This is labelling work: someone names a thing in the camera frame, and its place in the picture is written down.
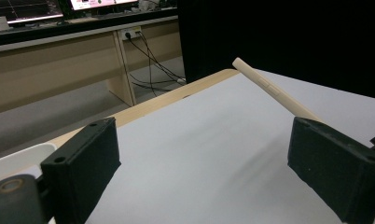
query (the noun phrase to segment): monitor screen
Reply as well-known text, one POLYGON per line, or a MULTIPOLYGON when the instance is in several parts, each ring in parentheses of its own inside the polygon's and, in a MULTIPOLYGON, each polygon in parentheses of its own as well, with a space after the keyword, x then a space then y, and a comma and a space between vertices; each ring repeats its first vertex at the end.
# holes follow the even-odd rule
POLYGON ((138 0, 71 0, 73 10, 138 3, 138 0))
POLYGON ((7 23, 41 21, 63 16, 58 0, 0 0, 0 17, 7 23))

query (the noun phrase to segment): desk leg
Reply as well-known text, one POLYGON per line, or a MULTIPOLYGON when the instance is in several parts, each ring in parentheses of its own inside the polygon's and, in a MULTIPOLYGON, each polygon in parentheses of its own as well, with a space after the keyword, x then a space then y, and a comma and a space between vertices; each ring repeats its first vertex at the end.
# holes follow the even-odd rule
POLYGON ((118 51, 118 60, 121 67, 124 70, 120 71, 120 75, 117 77, 111 77, 106 81, 108 90, 120 98, 124 103, 129 106, 136 105, 135 94, 132 87, 132 83, 129 79, 129 67, 127 66, 126 59, 124 57, 125 50, 121 38, 118 38, 118 32, 113 32, 115 46, 118 51))

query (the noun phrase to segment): computer monitor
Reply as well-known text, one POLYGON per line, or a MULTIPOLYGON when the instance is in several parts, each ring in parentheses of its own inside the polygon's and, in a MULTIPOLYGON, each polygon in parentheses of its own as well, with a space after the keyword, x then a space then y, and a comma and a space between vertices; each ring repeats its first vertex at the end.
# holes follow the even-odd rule
POLYGON ((0 17, 8 24, 42 21, 63 16, 58 0, 0 0, 0 17))
POLYGON ((73 10, 90 9, 97 7, 112 7, 138 3, 138 0, 70 0, 73 10))

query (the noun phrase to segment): desk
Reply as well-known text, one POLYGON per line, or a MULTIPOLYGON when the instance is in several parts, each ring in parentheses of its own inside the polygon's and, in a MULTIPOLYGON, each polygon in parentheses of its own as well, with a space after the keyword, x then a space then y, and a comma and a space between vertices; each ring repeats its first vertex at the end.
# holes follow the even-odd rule
POLYGON ((1 34, 0 112, 104 80, 124 103, 136 105, 128 74, 147 66, 147 57, 121 39, 121 30, 141 26, 159 62, 180 57, 175 13, 169 9, 1 34))
MULTIPOLYGON (((340 132, 375 136, 375 99, 263 74, 340 132)), ((114 117, 122 164, 90 224, 340 223, 286 165, 293 115, 235 70, 114 117)))

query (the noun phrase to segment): screen display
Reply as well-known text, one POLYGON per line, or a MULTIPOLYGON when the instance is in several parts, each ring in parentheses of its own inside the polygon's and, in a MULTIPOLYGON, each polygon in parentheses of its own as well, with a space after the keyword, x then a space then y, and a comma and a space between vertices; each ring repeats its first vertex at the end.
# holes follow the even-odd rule
POLYGON ((118 4, 135 3, 138 0, 71 0, 74 10, 88 9, 94 7, 108 7, 118 4))
POLYGON ((0 17, 7 23, 40 21, 63 16, 58 0, 0 0, 0 17))

